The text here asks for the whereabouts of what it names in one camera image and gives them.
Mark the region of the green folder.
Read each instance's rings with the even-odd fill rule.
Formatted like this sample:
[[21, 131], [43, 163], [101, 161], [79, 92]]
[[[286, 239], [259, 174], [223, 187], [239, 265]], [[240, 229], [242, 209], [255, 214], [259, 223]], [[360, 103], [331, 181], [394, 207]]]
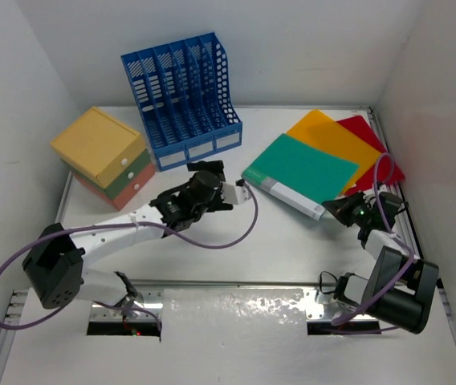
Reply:
[[286, 134], [277, 137], [242, 173], [256, 188], [319, 220], [359, 166]]

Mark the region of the pink bottom drawer box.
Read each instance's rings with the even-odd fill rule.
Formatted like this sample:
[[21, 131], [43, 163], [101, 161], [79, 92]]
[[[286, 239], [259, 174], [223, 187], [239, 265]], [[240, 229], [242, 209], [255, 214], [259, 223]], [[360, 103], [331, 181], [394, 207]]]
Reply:
[[71, 173], [78, 182], [87, 188], [90, 192], [105, 201], [117, 211], [120, 211], [154, 176], [155, 167], [148, 165], [136, 174], [132, 179], [128, 179], [126, 183], [122, 183], [123, 188], [118, 193], [106, 192], [105, 189], [99, 188], [96, 184], [90, 182], [87, 178], [80, 176], [77, 172]]

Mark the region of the yellow drawer box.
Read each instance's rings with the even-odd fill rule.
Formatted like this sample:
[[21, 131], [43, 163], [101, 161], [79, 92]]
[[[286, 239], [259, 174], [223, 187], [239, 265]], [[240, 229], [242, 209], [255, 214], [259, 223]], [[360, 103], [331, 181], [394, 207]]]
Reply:
[[146, 149], [143, 136], [92, 107], [51, 141], [59, 157], [102, 188], [108, 187]]

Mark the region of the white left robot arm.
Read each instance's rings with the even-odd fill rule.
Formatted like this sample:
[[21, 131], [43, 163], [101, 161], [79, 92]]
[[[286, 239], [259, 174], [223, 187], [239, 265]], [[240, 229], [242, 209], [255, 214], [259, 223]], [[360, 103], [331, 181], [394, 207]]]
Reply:
[[242, 180], [226, 183], [221, 161], [187, 168], [193, 174], [188, 181], [130, 213], [83, 231], [60, 223], [47, 226], [22, 263], [43, 308], [58, 309], [74, 299], [116, 306], [136, 296], [125, 274], [101, 273], [92, 265], [138, 243], [184, 231], [205, 213], [231, 210], [249, 197]]

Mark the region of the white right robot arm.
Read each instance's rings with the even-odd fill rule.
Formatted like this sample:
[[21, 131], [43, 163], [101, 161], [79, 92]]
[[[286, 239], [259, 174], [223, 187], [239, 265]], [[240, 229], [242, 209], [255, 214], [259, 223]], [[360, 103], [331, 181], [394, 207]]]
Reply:
[[357, 192], [322, 206], [342, 225], [358, 227], [357, 240], [375, 261], [368, 278], [346, 273], [337, 279], [328, 294], [344, 312], [332, 324], [365, 314], [412, 334], [421, 333], [430, 316], [439, 267], [419, 258], [392, 231], [406, 202], [390, 192], [377, 197]]

